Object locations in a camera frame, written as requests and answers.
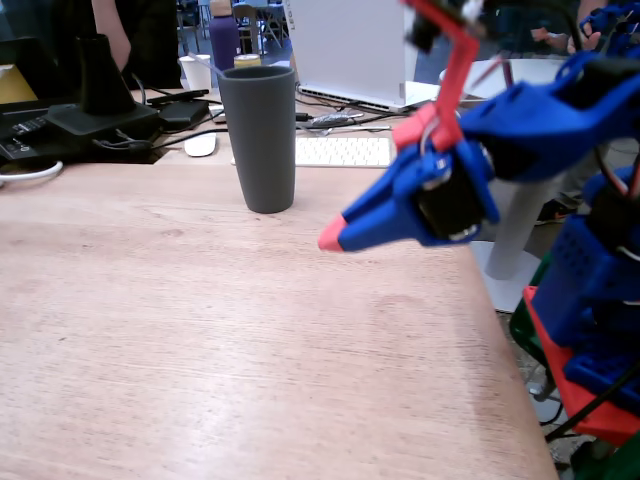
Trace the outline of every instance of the black charger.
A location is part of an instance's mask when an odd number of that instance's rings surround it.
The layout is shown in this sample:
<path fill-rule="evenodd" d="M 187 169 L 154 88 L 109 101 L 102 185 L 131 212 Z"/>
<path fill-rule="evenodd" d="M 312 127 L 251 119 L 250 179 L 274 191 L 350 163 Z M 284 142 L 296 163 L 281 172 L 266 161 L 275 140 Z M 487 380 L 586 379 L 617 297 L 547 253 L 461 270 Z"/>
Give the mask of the black charger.
<path fill-rule="evenodd" d="M 191 100 L 174 102 L 163 107 L 160 111 L 160 120 L 165 131 L 174 131 L 188 129 L 207 115 L 209 115 L 209 102 Z"/>

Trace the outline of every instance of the black device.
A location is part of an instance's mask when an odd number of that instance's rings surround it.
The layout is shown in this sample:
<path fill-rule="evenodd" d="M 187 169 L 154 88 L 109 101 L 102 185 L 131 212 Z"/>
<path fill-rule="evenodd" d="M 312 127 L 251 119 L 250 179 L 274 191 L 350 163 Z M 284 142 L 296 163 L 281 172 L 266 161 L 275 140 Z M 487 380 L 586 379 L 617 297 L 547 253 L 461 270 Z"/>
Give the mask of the black device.
<path fill-rule="evenodd" d="M 15 66 L 36 97 L 0 104 L 0 164 L 38 163 L 80 154 L 73 142 L 47 131 L 44 116 L 49 108 L 77 102 L 79 95 L 40 40 L 0 42 L 0 65 Z"/>
<path fill-rule="evenodd" d="M 196 98 L 204 97 L 208 93 L 209 93 L 209 90 L 191 90 L 189 92 L 174 93 L 172 95 L 164 95 L 162 97 L 150 98 L 149 100 L 147 100 L 147 103 L 149 105 L 157 107 L 162 104 L 172 103 L 172 102 L 188 102 L 190 100 L 195 100 Z"/>
<path fill-rule="evenodd" d="M 160 111 L 160 120 L 167 131 L 182 130 L 195 125 L 207 115 L 209 115 L 209 102 L 194 100 L 170 103 Z"/>
<path fill-rule="evenodd" d="M 86 148 L 118 130 L 146 139 L 160 128 L 158 110 L 136 103 L 120 74 L 105 35 L 78 38 L 82 65 L 81 101 L 71 108 L 49 109 L 46 121 Z"/>

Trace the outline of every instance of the white mouse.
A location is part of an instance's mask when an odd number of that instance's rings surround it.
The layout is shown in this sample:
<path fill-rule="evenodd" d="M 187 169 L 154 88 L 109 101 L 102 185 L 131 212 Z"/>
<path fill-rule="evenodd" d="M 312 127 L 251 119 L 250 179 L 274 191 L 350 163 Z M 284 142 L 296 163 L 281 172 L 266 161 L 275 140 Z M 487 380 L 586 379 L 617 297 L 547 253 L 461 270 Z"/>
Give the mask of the white mouse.
<path fill-rule="evenodd" d="M 184 142 L 184 151 L 190 157 L 206 157 L 216 149 L 216 134 L 205 133 Z"/>

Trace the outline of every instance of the red bracket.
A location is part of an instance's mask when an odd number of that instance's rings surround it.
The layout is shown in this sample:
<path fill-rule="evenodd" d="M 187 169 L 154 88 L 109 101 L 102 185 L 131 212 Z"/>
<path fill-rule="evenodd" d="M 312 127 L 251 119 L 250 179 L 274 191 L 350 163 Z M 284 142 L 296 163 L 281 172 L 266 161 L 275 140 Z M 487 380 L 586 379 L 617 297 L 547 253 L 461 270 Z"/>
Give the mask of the red bracket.
<path fill-rule="evenodd" d="M 437 117 L 438 124 L 430 137 L 436 150 L 442 152 L 464 138 L 456 118 L 456 107 L 460 103 L 471 64 L 478 53 L 478 41 L 466 31 L 464 25 L 460 25 L 449 17 L 431 0 L 402 1 L 414 8 L 418 14 L 438 25 L 451 38 L 454 47 L 438 99 L 435 103 L 423 106 L 416 114 L 396 127 L 393 131 L 393 140 L 398 151 L 418 143 L 427 126 Z"/>

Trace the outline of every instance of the white cable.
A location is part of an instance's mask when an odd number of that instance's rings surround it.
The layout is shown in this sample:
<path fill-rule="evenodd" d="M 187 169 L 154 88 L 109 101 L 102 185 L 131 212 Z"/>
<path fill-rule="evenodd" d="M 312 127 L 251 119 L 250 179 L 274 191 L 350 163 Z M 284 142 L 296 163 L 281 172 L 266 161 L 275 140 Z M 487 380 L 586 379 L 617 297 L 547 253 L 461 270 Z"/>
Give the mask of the white cable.
<path fill-rule="evenodd" d="M 635 253 L 633 253 L 631 250 L 629 250 L 626 247 L 618 247 L 617 250 L 620 253 L 624 253 L 627 257 L 629 257 L 631 260 L 635 260 L 636 262 L 640 262 L 640 255 L 636 255 Z"/>
<path fill-rule="evenodd" d="M 42 170 L 41 172 L 19 173 L 15 175 L 0 175 L 0 186 L 2 186 L 4 182 L 25 182 L 27 180 L 37 180 L 39 178 L 52 177 L 60 173 L 62 167 L 62 162 L 56 162 L 53 167 Z"/>

